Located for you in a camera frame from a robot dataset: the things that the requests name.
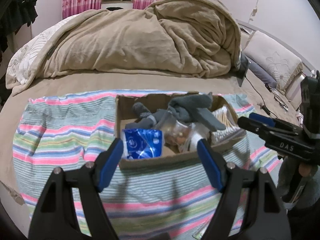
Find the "grey knitted glove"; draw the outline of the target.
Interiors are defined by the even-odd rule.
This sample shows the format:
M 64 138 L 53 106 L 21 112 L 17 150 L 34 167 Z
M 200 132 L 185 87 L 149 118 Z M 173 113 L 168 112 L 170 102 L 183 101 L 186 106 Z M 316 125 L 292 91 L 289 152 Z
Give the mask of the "grey knitted glove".
M 210 111 L 212 104 L 212 93 L 189 94 L 172 98 L 168 103 L 168 110 L 180 122 L 199 122 L 211 132 L 223 131 L 226 126 Z

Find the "grey dotted sock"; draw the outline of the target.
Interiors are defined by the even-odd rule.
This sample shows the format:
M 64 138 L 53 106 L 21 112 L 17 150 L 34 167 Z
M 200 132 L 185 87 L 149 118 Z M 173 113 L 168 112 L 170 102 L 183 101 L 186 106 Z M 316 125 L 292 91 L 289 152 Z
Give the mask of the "grey dotted sock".
M 125 129 L 152 129 L 167 113 L 166 109 L 158 109 L 155 113 L 151 113 L 141 102 L 134 103 L 132 111 L 138 116 L 139 121 L 126 124 Z

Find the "black tablet device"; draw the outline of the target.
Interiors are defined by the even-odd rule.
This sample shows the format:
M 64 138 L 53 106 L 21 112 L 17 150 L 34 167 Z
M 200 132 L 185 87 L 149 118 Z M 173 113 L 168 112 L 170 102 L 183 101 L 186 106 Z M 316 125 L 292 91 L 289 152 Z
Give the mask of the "black tablet device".
M 242 53 L 240 57 L 240 67 L 239 67 L 239 70 L 236 72 L 236 78 L 237 78 L 239 87 L 241 87 L 243 84 L 243 81 L 246 77 L 250 63 L 251 62 L 249 61 L 247 56 L 244 53 Z

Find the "black hanging clothes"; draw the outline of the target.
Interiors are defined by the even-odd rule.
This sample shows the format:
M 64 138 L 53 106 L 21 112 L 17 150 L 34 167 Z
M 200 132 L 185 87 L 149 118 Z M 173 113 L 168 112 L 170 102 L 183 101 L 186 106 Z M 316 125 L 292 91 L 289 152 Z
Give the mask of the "black hanging clothes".
M 37 18 L 37 0 L 1 0 L 1 52 L 8 47 L 7 36 L 21 26 L 31 25 Z

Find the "cotton swab bag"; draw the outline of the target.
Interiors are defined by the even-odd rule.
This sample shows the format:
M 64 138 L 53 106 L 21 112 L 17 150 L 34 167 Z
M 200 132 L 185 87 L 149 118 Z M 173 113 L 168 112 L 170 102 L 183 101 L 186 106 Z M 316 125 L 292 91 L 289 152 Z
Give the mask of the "cotton swab bag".
M 221 144 L 231 141 L 232 139 L 246 136 L 246 131 L 236 124 L 227 105 L 223 105 L 221 108 L 213 111 L 212 114 L 226 127 L 224 130 L 212 132 L 212 145 Z

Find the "brown cardboard box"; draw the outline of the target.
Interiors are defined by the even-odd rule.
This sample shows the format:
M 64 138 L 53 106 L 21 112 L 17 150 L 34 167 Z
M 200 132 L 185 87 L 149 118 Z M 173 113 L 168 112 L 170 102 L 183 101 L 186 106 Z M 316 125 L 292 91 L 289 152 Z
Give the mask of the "brown cardboard box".
M 197 92 L 164 91 L 161 93 L 156 90 L 145 90 L 143 94 L 118 95 L 116 97 L 116 126 L 114 129 L 116 137 L 121 137 L 121 132 L 126 124 L 137 120 L 131 109 L 134 103 L 141 102 L 148 107 L 150 111 L 154 112 L 158 109 L 164 109 L 172 98 L 193 94 L 197 94 Z M 240 111 L 244 108 L 240 106 L 233 106 L 232 100 L 239 98 L 240 96 L 236 94 L 213 95 L 211 110 L 214 111 L 220 109 L 222 106 L 227 106 L 231 112 L 232 120 L 236 122 L 238 117 L 240 117 Z M 163 165 L 198 159 L 199 158 L 195 150 L 180 153 L 176 146 L 164 146 L 160 157 L 138 160 L 122 158 L 119 162 L 119 167 L 122 170 L 144 167 L 161 167 Z

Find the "beige floral pillow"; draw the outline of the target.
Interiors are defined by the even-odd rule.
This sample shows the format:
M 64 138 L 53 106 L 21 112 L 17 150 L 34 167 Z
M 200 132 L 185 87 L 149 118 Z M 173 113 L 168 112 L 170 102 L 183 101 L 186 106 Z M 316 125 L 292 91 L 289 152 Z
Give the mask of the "beige floral pillow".
M 260 31 L 249 36 L 244 53 L 276 80 L 277 90 L 282 93 L 303 71 L 300 57 Z

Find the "beige plush blanket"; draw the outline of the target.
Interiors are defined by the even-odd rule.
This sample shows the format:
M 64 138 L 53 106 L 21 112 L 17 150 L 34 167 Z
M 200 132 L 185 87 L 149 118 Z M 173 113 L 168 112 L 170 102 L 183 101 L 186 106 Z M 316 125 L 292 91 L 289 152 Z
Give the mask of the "beige plush blanket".
M 159 0 L 147 8 L 88 10 L 45 43 L 29 75 L 80 70 L 212 78 L 240 66 L 238 24 L 219 0 Z

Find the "white floral quilt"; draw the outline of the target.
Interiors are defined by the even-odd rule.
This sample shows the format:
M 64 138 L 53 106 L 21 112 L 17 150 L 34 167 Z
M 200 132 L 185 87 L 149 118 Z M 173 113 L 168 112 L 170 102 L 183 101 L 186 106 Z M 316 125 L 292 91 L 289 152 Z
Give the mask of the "white floral quilt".
M 17 85 L 24 85 L 29 79 L 30 65 L 36 59 L 38 53 L 51 37 L 67 22 L 77 16 L 69 16 L 57 24 L 51 26 L 32 40 L 23 45 L 10 59 L 5 75 L 7 89 L 13 89 Z

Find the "clear snack zip bag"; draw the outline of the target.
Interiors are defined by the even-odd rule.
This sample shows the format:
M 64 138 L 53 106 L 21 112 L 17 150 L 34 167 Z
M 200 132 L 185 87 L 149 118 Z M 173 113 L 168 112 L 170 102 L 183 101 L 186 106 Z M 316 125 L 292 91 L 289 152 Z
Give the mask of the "clear snack zip bag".
M 195 123 L 186 125 L 170 115 L 161 122 L 160 128 L 166 145 L 176 147 L 179 153 L 190 151 L 191 139 L 196 129 Z

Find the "blue tissue packet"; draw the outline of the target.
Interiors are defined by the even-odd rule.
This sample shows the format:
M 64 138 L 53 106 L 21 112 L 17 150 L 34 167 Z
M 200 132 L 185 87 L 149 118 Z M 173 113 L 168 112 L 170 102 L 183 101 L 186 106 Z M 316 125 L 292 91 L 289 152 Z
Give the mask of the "blue tissue packet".
M 163 132 L 156 129 L 123 129 L 123 159 L 137 160 L 161 157 L 164 147 Z

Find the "striped colourful towel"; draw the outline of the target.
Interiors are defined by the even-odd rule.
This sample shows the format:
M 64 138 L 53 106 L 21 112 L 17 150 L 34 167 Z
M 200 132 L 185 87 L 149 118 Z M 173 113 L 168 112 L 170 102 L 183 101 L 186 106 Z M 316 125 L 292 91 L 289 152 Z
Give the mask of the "striped colourful towel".
M 55 167 L 65 171 L 94 161 L 114 140 L 116 97 L 145 90 L 100 90 L 29 99 L 17 126 L 12 153 L 19 192 L 30 212 Z M 167 167 L 116 170 L 100 194 L 121 239 L 167 232 L 192 239 L 211 219 L 220 199 L 195 160 Z

